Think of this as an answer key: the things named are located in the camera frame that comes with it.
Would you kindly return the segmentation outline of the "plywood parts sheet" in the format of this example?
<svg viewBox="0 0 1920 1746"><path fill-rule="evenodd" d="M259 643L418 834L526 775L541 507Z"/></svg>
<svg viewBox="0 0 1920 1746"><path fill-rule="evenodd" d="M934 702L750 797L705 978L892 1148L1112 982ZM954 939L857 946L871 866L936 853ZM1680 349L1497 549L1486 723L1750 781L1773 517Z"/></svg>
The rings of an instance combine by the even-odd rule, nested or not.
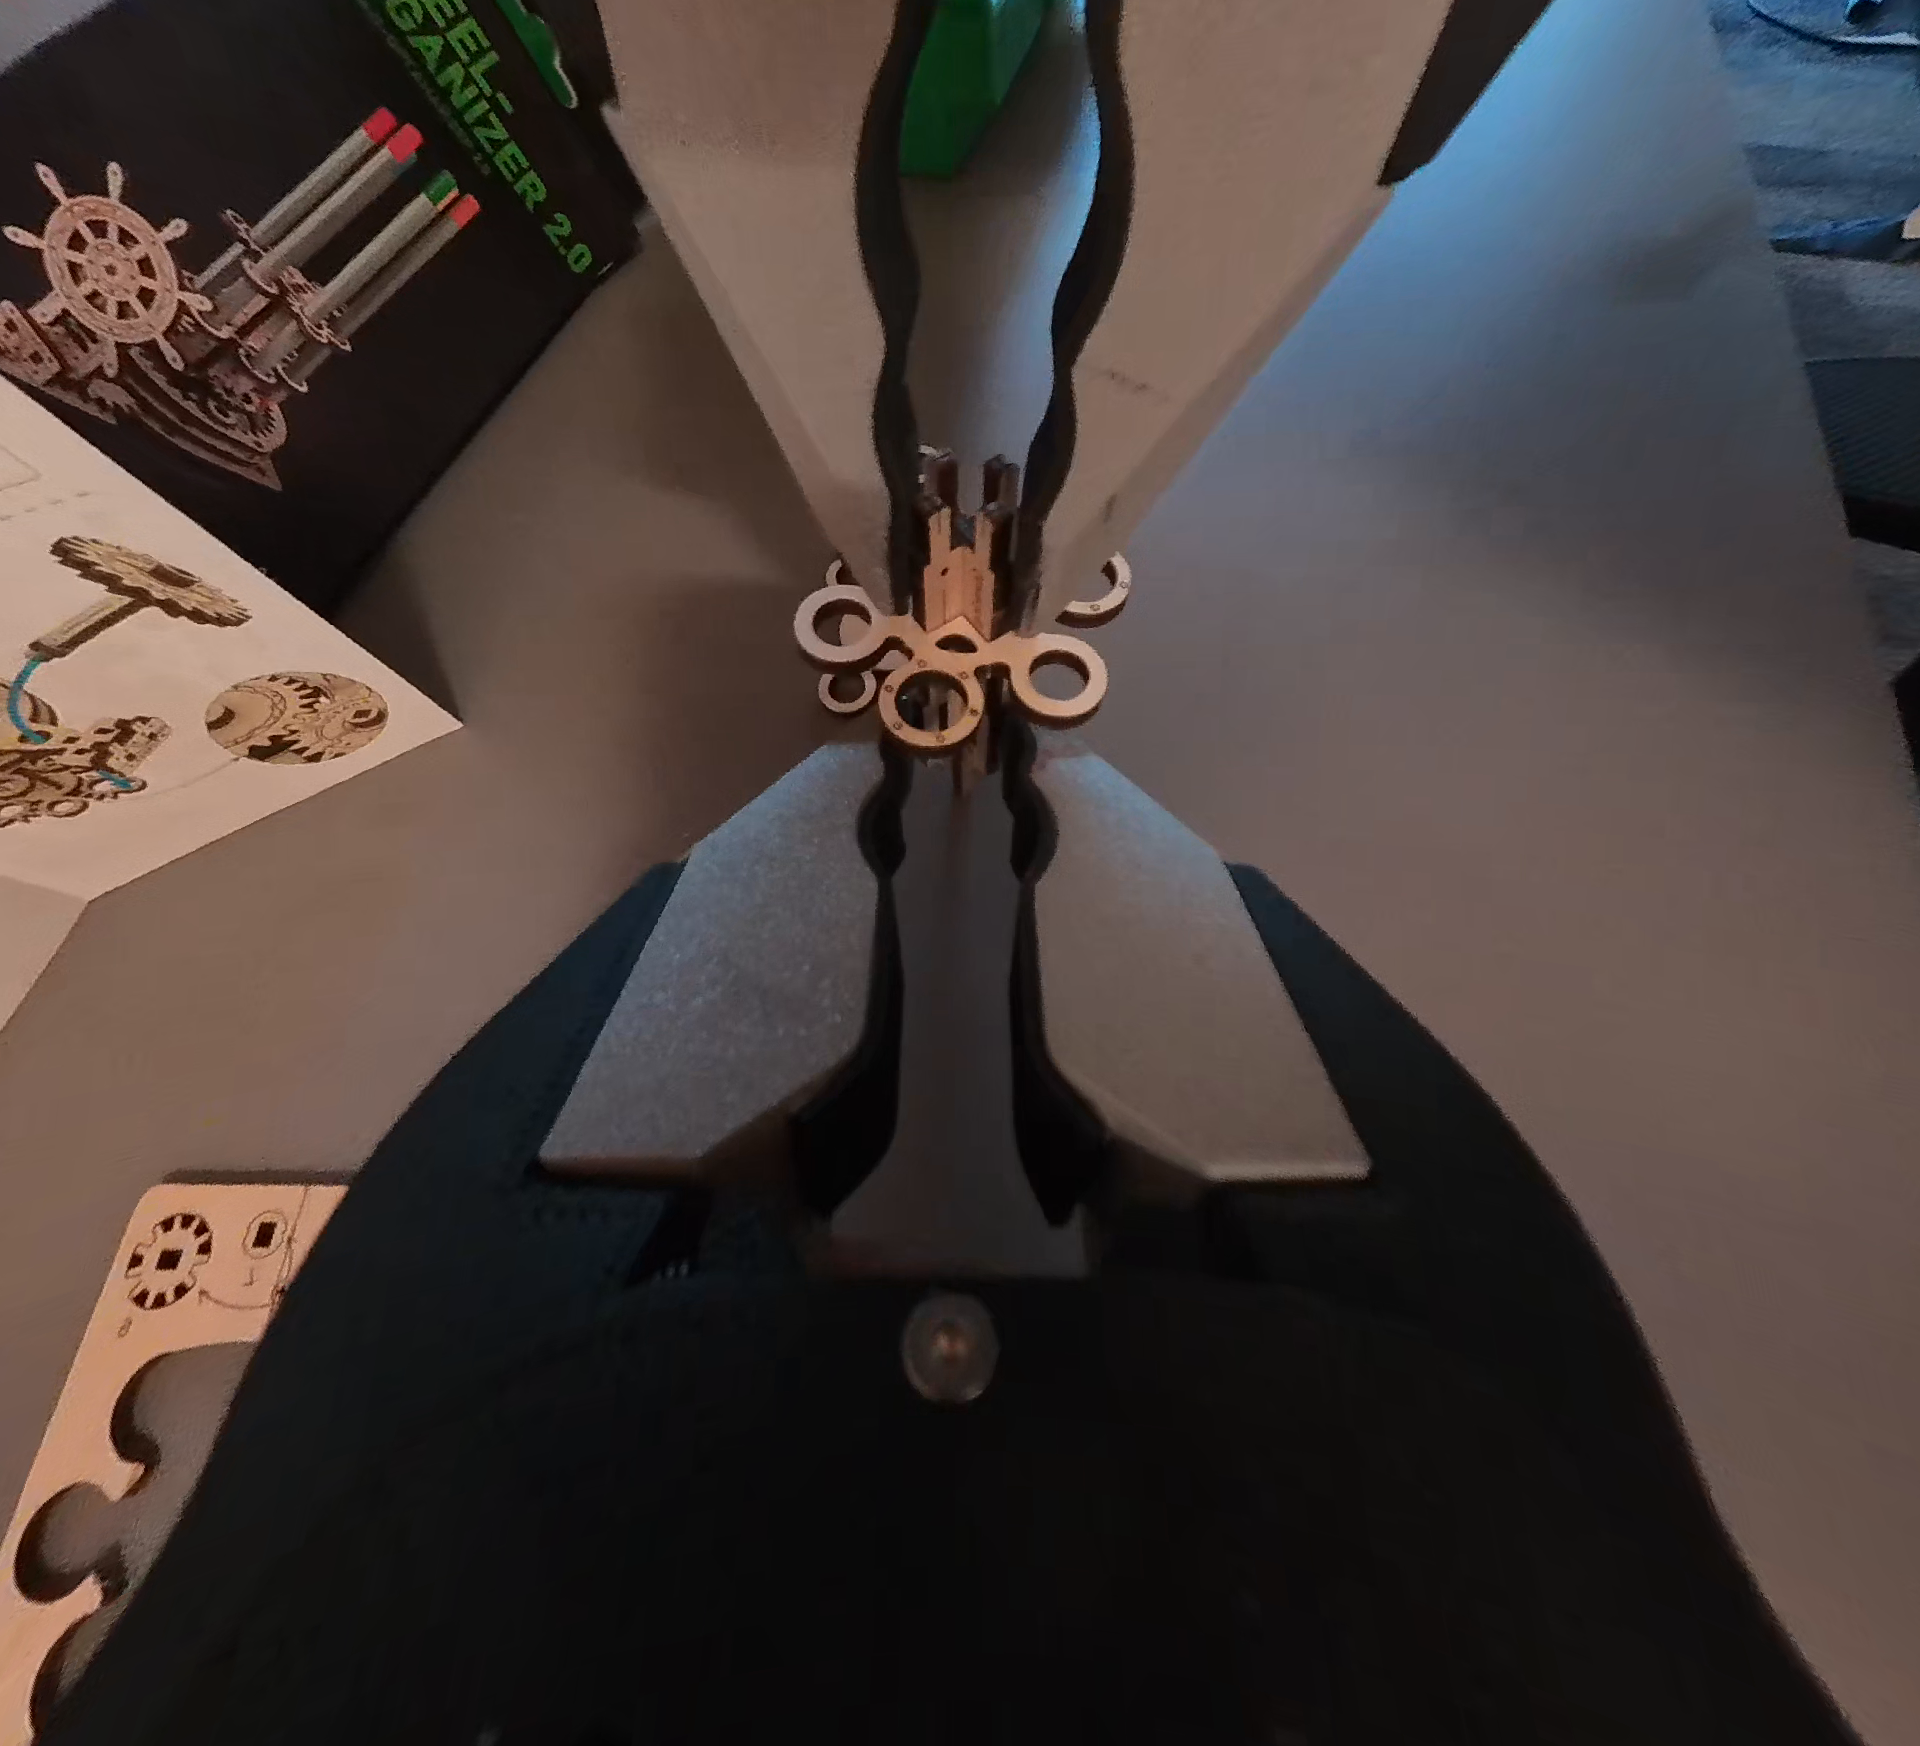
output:
<svg viewBox="0 0 1920 1746"><path fill-rule="evenodd" d="M186 1181L136 1202L3 1535L3 1742L35 1742L153 1567L343 1195Z"/></svg>

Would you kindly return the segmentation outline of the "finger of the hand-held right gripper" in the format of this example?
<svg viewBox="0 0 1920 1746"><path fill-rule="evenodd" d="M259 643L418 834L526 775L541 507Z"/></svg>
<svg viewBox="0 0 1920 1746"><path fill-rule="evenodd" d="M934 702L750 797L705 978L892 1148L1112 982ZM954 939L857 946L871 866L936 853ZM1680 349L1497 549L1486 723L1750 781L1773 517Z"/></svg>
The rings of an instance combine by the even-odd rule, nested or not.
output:
<svg viewBox="0 0 1920 1746"><path fill-rule="evenodd" d="M1454 0L1088 0L1088 223L1052 309L1023 589L1125 547L1376 217Z"/></svg>
<svg viewBox="0 0 1920 1746"><path fill-rule="evenodd" d="M904 594L920 271L898 150L924 0L597 0L615 133L828 542Z"/></svg>

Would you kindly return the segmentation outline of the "wooden model assembly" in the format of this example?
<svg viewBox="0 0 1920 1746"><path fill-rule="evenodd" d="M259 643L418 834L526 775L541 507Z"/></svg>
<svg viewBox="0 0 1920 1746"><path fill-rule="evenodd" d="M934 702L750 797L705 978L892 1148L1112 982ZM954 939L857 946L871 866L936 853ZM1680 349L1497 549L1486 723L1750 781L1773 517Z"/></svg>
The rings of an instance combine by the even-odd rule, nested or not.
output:
<svg viewBox="0 0 1920 1746"><path fill-rule="evenodd" d="M880 736L914 759L947 760L959 778L996 767L1012 718L1071 730L1103 706L1110 677L1086 634L1112 623L1134 594L1113 553L1102 589L1068 604L1055 630L1021 628L1006 587L1017 532L1020 471L982 467L980 501L961 500L952 455L923 449L914 522L924 547L914 594L880 606L847 565L795 609L798 653L819 674L819 702L839 718L877 717Z"/></svg>

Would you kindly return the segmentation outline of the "black model kit box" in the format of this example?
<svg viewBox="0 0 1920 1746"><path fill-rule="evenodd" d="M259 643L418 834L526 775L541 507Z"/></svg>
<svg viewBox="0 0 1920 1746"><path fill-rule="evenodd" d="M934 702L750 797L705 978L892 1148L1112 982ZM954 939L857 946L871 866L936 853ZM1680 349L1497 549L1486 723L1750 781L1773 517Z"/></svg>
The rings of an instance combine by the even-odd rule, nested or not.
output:
<svg viewBox="0 0 1920 1746"><path fill-rule="evenodd" d="M336 609L637 251L593 0L111 0L3 72L3 381Z"/></svg>

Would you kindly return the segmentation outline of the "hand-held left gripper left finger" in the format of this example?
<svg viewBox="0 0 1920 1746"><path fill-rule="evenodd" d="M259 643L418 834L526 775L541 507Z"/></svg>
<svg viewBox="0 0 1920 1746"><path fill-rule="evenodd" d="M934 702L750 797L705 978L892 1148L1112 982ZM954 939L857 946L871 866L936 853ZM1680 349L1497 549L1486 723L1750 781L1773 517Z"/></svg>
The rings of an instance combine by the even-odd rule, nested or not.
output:
<svg viewBox="0 0 1920 1746"><path fill-rule="evenodd" d="M541 1148L831 1217L896 1129L903 784L824 745L687 856Z"/></svg>

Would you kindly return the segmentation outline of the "folded instruction booklet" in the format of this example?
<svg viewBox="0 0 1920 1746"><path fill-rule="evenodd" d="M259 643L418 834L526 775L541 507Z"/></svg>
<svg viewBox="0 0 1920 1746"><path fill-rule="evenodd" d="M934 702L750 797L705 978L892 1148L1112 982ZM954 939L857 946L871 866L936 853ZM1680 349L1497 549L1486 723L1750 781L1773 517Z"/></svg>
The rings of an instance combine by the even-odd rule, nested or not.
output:
<svg viewBox="0 0 1920 1746"><path fill-rule="evenodd" d="M96 899L456 720L1 389L1 1016Z"/></svg>

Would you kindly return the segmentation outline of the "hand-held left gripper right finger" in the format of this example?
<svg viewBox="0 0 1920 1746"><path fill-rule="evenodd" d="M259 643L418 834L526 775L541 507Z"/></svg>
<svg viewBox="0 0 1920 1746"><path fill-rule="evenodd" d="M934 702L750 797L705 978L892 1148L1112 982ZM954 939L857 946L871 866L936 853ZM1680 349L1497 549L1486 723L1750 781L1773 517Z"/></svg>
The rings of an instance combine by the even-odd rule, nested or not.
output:
<svg viewBox="0 0 1920 1746"><path fill-rule="evenodd" d="M1110 763L1008 773L1016 1146L1044 1217L1346 1186L1368 1154L1226 863Z"/></svg>

